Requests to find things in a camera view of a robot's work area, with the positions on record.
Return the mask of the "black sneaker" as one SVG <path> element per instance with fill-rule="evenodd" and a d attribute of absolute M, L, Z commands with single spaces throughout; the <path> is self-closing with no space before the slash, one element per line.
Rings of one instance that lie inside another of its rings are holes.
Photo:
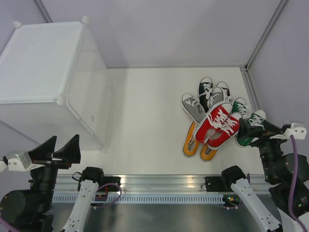
<path fill-rule="evenodd" d="M 208 111 L 207 102 L 212 95 L 213 81 L 210 77 L 204 77 L 198 85 L 198 99 L 205 111 Z"/>
<path fill-rule="evenodd" d="M 221 81 L 217 84 L 217 87 L 221 88 L 224 91 L 224 101 L 231 101 L 230 89 L 228 85 Z"/>

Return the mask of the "transparent cabinet door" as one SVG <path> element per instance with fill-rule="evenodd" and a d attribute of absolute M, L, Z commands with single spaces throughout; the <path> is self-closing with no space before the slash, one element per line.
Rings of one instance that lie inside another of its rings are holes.
<path fill-rule="evenodd" d="M 68 91 L 68 104 L 78 116 L 82 128 L 82 150 L 100 150 L 108 144 L 112 119 L 112 79 L 99 52 L 82 51 L 78 55 Z"/>

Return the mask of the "aluminium corner frame right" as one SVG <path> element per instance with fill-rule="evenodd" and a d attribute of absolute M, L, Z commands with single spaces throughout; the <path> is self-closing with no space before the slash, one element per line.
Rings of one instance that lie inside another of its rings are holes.
<path fill-rule="evenodd" d="M 289 10 L 290 2 L 280 0 L 247 63 L 240 66 L 251 108 L 265 109 L 270 121 L 279 125 L 287 115 L 283 83 L 290 73 L 288 49 L 284 48 L 289 44 L 285 16 Z"/>

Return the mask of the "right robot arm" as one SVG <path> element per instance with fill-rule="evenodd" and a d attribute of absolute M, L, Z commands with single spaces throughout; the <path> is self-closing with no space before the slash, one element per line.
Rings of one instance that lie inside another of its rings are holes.
<path fill-rule="evenodd" d="M 246 206 L 263 232 L 307 232 L 309 230 L 309 179 L 307 157 L 297 151 L 296 141 L 305 139 L 306 127 L 293 122 L 281 128 L 264 121 L 258 126 L 244 119 L 239 122 L 239 139 L 254 138 L 249 145 L 257 147 L 271 199 L 278 209 L 277 220 L 252 190 L 240 167 L 222 171 L 220 184 L 233 191 Z"/>

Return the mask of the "orange sneaker right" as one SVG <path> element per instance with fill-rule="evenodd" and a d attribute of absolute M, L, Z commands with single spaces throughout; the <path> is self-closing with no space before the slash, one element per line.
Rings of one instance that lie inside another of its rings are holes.
<path fill-rule="evenodd" d="M 216 155 L 217 151 L 218 150 L 211 149 L 208 144 L 204 144 L 200 152 L 200 158 L 206 162 L 211 161 Z"/>

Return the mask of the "green sneaker right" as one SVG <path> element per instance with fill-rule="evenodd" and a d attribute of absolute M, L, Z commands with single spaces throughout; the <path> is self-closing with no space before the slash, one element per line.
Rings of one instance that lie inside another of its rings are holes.
<path fill-rule="evenodd" d="M 262 123 L 267 119 L 267 115 L 264 110 L 258 109 L 251 113 L 250 117 L 245 121 L 253 127 L 264 127 Z M 254 141 L 254 137 L 248 137 L 246 139 L 237 138 L 236 143 L 240 147 L 248 146 L 252 141 Z"/>

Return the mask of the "aluminium corner frame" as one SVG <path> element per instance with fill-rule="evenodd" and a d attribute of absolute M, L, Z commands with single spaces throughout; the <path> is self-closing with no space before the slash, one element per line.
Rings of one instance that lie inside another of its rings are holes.
<path fill-rule="evenodd" d="M 53 23 L 51 16 L 49 15 L 42 0 L 32 0 L 36 9 L 38 10 L 41 17 L 44 19 L 45 23 Z"/>
<path fill-rule="evenodd" d="M 289 10 L 290 2 L 280 0 L 247 63 L 240 66 L 251 108 L 265 109 L 270 121 L 279 125 L 287 115 L 283 83 L 290 73 L 288 49 L 284 48 L 289 44 L 285 16 Z"/>

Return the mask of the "aluminium corner frame left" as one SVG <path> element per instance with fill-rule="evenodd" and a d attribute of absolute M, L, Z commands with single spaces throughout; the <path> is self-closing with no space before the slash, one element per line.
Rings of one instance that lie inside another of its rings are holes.
<path fill-rule="evenodd" d="M 32 0 L 36 9 L 38 10 L 41 17 L 44 19 L 45 23 L 53 23 L 51 16 L 49 15 L 42 0 Z"/>

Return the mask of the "white plastic shoe cabinet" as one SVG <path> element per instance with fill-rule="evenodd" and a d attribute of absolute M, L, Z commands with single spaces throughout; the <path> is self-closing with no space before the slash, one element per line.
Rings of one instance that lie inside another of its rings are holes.
<path fill-rule="evenodd" d="M 82 126 L 68 104 L 70 81 L 82 51 L 100 53 L 89 24 L 87 16 L 74 22 L 15 22 L 0 56 L 2 123 L 40 144 L 57 136 L 57 148 L 77 134 Z"/>

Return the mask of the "red sneaker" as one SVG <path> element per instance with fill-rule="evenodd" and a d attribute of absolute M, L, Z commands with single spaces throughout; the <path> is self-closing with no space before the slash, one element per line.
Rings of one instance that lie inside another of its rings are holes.
<path fill-rule="evenodd" d="M 215 104 L 195 128 L 194 138 L 205 144 L 223 126 L 231 111 L 232 103 L 229 101 L 221 101 Z"/>
<path fill-rule="evenodd" d="M 239 121 L 243 119 L 242 114 L 234 112 L 227 117 L 227 120 L 220 127 L 219 131 L 215 133 L 208 141 L 208 147 L 211 150 L 218 150 L 232 137 L 235 137 L 239 131 Z"/>

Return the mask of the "orange sneaker left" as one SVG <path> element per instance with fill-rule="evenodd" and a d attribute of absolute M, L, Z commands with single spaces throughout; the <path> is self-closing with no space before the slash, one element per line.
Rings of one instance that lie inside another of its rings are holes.
<path fill-rule="evenodd" d="M 183 145 L 183 154 L 186 157 L 193 157 L 198 149 L 199 142 L 194 138 L 193 132 L 195 130 L 196 123 L 193 121 L 190 124 L 190 127 L 188 129 L 184 145 Z"/>

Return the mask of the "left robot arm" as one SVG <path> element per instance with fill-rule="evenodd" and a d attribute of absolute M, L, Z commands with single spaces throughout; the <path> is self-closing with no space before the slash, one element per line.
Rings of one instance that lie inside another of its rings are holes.
<path fill-rule="evenodd" d="M 49 215 L 58 170 L 69 169 L 81 161 L 78 134 L 61 149 L 55 150 L 56 136 L 52 136 L 30 151 L 15 151 L 5 155 L 0 169 L 13 172 L 30 172 L 29 189 L 12 190 L 0 202 L 0 221 L 11 232 L 51 232 L 53 215 Z M 97 191 L 103 190 L 103 170 L 87 167 L 79 179 L 78 197 L 63 226 L 64 232 L 81 232 L 86 216 Z"/>

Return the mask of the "grey sneaker right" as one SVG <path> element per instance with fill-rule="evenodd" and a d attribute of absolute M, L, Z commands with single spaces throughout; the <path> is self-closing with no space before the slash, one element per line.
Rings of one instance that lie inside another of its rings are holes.
<path fill-rule="evenodd" d="M 221 87 L 215 87 L 212 91 L 212 95 L 207 101 L 207 106 L 211 109 L 215 104 L 225 99 L 225 92 Z"/>

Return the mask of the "green sneaker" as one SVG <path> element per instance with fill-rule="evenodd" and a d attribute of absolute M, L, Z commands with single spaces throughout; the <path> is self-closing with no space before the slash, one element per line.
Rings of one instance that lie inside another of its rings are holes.
<path fill-rule="evenodd" d="M 243 118 L 246 118 L 248 110 L 247 102 L 243 97 L 238 97 L 233 101 L 232 113 L 240 113 Z"/>
<path fill-rule="evenodd" d="M 251 113 L 250 117 L 245 121 L 253 127 L 264 127 L 262 123 L 267 119 L 267 115 L 264 110 L 258 109 Z M 248 137 L 246 139 L 237 138 L 236 143 L 240 147 L 248 146 L 252 141 L 254 141 L 254 137 Z"/>

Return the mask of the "grey sneaker left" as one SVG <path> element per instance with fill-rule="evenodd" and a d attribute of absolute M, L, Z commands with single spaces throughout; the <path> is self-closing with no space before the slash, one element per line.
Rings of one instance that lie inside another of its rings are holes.
<path fill-rule="evenodd" d="M 189 114 L 195 123 L 199 124 L 206 115 L 204 107 L 199 100 L 190 93 L 182 96 L 182 108 Z"/>

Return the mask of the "grey sneaker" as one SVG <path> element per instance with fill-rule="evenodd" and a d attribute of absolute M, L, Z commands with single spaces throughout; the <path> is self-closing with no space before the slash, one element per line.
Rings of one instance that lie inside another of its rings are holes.
<path fill-rule="evenodd" d="M 207 101 L 207 106 L 211 109 L 215 104 L 225 99 L 225 92 L 221 87 L 215 87 L 212 91 L 212 95 Z"/>
<path fill-rule="evenodd" d="M 199 124 L 206 115 L 204 107 L 199 100 L 190 93 L 182 96 L 182 108 L 189 114 L 195 123 Z"/>

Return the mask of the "green sneaker left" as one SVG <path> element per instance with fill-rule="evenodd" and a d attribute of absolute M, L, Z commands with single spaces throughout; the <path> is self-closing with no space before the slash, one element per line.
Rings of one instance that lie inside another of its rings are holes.
<path fill-rule="evenodd" d="M 246 118 L 248 110 L 247 102 L 243 97 L 238 97 L 233 101 L 232 113 L 240 113 L 243 118 Z"/>

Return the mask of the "black sneaker front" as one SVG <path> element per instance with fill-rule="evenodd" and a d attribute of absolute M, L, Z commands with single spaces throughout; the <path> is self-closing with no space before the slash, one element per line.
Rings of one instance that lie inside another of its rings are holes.
<path fill-rule="evenodd" d="M 213 81 L 210 77 L 204 77 L 198 85 L 198 99 L 205 111 L 208 111 L 207 102 L 212 95 Z"/>

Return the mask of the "black sneaker back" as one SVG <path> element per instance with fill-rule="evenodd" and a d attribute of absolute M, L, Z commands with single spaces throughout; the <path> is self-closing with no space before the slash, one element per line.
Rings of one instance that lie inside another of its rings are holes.
<path fill-rule="evenodd" d="M 224 91 L 224 101 L 231 101 L 230 89 L 228 85 L 221 81 L 217 84 L 217 87 L 221 88 Z"/>

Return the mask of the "aluminium mounting rail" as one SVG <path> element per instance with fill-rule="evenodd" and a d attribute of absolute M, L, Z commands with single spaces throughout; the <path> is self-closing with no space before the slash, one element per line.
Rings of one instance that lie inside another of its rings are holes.
<path fill-rule="evenodd" d="M 59 174 L 56 179 L 55 193 L 76 193 L 78 182 L 71 174 Z M 120 187 L 127 194 L 200 194 L 201 186 L 206 183 L 206 177 L 220 177 L 220 175 L 107 175 L 120 177 Z M 250 183 L 257 194 L 269 194 L 271 187 L 261 174 L 251 174 Z"/>

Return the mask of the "orange sneaker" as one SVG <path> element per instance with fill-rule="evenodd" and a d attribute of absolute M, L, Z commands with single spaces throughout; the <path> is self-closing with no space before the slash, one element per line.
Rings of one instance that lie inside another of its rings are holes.
<path fill-rule="evenodd" d="M 193 132 L 195 130 L 196 123 L 193 121 L 190 124 L 190 127 L 188 129 L 184 145 L 183 145 L 183 154 L 186 157 L 193 157 L 198 149 L 199 142 L 194 138 Z"/>
<path fill-rule="evenodd" d="M 206 162 L 211 161 L 216 155 L 217 151 L 218 150 L 211 149 L 208 144 L 204 144 L 200 152 L 200 158 Z"/>

